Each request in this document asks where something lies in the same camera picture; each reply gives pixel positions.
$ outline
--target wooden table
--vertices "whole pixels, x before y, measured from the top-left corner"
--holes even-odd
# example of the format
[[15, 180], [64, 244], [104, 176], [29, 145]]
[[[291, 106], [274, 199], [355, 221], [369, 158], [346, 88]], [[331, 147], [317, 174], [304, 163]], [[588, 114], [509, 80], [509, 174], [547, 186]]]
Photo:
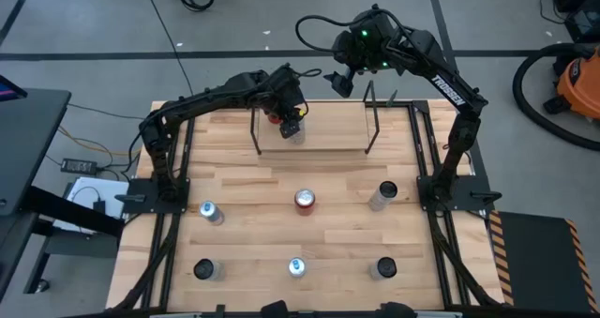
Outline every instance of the wooden table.
[[[355, 104], [336, 106], [354, 109]], [[445, 100], [430, 100], [429, 107], [443, 158], [442, 147], [456, 114]], [[317, 110], [312, 108], [308, 117], [323, 117], [313, 109]], [[372, 136], [372, 110], [357, 117], [366, 118]], [[379, 118], [381, 133], [368, 155], [363, 149], [264, 150], [258, 156], [248, 134], [250, 112], [227, 110], [197, 117], [188, 172], [189, 205], [181, 220], [169, 311], [214, 311], [217, 304], [225, 304], [227, 311], [257, 311], [280, 299], [290, 310], [375, 310], [387, 301], [414, 309], [441, 309], [428, 220], [417, 195], [418, 167], [408, 113], [405, 108], [381, 108]], [[418, 119], [424, 136], [423, 120]], [[427, 150], [426, 157], [431, 172]], [[459, 172], [470, 171], [465, 158]], [[151, 172], [143, 153], [138, 176]], [[366, 201], [383, 180], [398, 185], [398, 196], [384, 211], [374, 213]], [[301, 188], [310, 188], [317, 196], [317, 208], [309, 217], [294, 211], [293, 195]], [[211, 226], [198, 216], [204, 200], [214, 201], [225, 213], [222, 225]], [[465, 265], [502, 302], [484, 222], [467, 213], [453, 216]], [[139, 216], [124, 231], [107, 307], [123, 299], [146, 267], [154, 223], [155, 215]], [[373, 281], [368, 266], [383, 256], [396, 260], [398, 273], [391, 280]], [[288, 274], [292, 257], [307, 262], [302, 279]], [[220, 261], [225, 278], [197, 280], [192, 267], [202, 258]], [[458, 303], [454, 271], [447, 260], [446, 265]], [[161, 277], [159, 270], [154, 305]]]

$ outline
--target soda can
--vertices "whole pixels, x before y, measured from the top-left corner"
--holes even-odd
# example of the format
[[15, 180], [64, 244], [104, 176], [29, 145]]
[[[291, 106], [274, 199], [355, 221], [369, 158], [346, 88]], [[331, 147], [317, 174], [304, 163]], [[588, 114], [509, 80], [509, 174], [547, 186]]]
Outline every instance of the soda can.
[[298, 130], [297, 133], [295, 133], [294, 135], [292, 135], [290, 137], [290, 142], [293, 144], [303, 144], [304, 141], [307, 139], [307, 131], [305, 128], [305, 123], [304, 123], [304, 111], [300, 111], [300, 116], [302, 117], [300, 119], [300, 121], [298, 121], [298, 128], [300, 128], [300, 130]]
[[199, 280], [218, 280], [221, 275], [222, 265], [219, 262], [202, 258], [194, 266], [194, 276]]
[[396, 272], [396, 262], [390, 257], [380, 258], [377, 263], [368, 267], [368, 273], [374, 280], [390, 279]]
[[198, 213], [200, 214], [200, 216], [207, 219], [213, 225], [220, 225], [225, 220], [225, 217], [223, 216], [221, 210], [217, 207], [216, 204], [210, 201], [206, 201], [200, 204]]
[[304, 276], [305, 273], [307, 273], [307, 266], [305, 265], [302, 258], [298, 257], [292, 258], [292, 260], [290, 261], [289, 269], [290, 275], [296, 278], [301, 278], [302, 276]]
[[385, 207], [394, 200], [398, 194], [398, 187], [394, 182], [385, 181], [375, 190], [371, 198], [368, 200], [368, 206], [373, 211], [384, 210]]
[[296, 212], [302, 216], [312, 214], [315, 209], [315, 193], [310, 189], [300, 189], [294, 196]]

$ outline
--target black table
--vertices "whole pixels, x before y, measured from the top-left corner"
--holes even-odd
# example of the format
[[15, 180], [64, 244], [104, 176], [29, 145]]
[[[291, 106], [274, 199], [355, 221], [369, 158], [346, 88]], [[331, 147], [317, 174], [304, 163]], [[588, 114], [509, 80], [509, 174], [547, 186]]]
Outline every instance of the black table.
[[40, 214], [116, 237], [123, 229], [121, 220], [31, 186], [71, 94], [45, 89], [26, 91], [27, 98], [0, 102], [0, 300], [29, 236], [52, 234], [52, 223], [41, 220]]

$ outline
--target vacuum cleaner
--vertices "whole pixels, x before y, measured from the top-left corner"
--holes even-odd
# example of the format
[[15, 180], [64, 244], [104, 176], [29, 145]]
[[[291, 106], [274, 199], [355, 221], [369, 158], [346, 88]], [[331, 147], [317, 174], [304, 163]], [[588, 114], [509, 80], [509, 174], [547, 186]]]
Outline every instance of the vacuum cleaner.
[[523, 77], [527, 70], [545, 56], [556, 56], [553, 65], [559, 80], [556, 97], [544, 103], [549, 114], [572, 111], [600, 120], [600, 48], [582, 44], [556, 44], [532, 54], [519, 66], [513, 79], [513, 96], [519, 109], [534, 123], [570, 144], [600, 151], [600, 142], [576, 135], [549, 121], [523, 96]]

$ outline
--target gray floor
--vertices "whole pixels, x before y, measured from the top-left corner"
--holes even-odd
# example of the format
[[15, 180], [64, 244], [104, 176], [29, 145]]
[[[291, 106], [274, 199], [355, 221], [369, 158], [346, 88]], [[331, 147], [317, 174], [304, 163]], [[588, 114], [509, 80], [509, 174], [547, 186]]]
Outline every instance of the gray floor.
[[[17, 0], [0, 0], [0, 25]], [[192, 13], [178, 0], [156, 0], [158, 9], [181, 43], [180, 51], [302, 50], [293, 33], [299, 17], [315, 13], [348, 21], [372, 3], [395, 12], [407, 25], [440, 35], [430, 0], [216, 0], [210, 11]], [[440, 0], [454, 50], [534, 50], [570, 37], [560, 25], [542, 20], [538, 0]], [[326, 24], [303, 26], [307, 38], [328, 46], [338, 33]], [[170, 45], [148, 0], [27, 0], [1, 53], [145, 53], [168, 52]], [[479, 135], [487, 174], [504, 197], [500, 210], [565, 217], [579, 228], [588, 267], [600, 288], [600, 247], [594, 237], [600, 219], [600, 170], [597, 153], [573, 147], [545, 133], [522, 115], [511, 94], [513, 75], [522, 61], [511, 57], [458, 58], [464, 78], [481, 87], [490, 104]], [[194, 90], [222, 84], [234, 74], [256, 68], [273, 69], [290, 62], [298, 70], [343, 67], [324, 57], [186, 59], [183, 64]], [[144, 116], [150, 101], [187, 93], [175, 60], [0, 61], [0, 73], [25, 87], [66, 89], [72, 102], [120, 114]], [[356, 90], [369, 77], [355, 81]], [[374, 76], [378, 96], [439, 98], [419, 78], [392, 72]], [[525, 90], [538, 105], [552, 92], [549, 62], [536, 65]], [[337, 98], [325, 80], [307, 78], [308, 98]], [[598, 139], [598, 127], [581, 117], [565, 115], [559, 123]], [[137, 123], [70, 108], [63, 126], [73, 135], [100, 141], [112, 150], [126, 150]], [[100, 153], [78, 147], [62, 135], [52, 142], [54, 159], [80, 158], [104, 162]], [[47, 160], [35, 184], [62, 192], [76, 176], [60, 174]], [[39, 237], [33, 237], [2, 304], [0, 316], [54, 317], [103, 308], [112, 275], [112, 259], [52, 257], [44, 277], [52, 289], [22, 295]]]

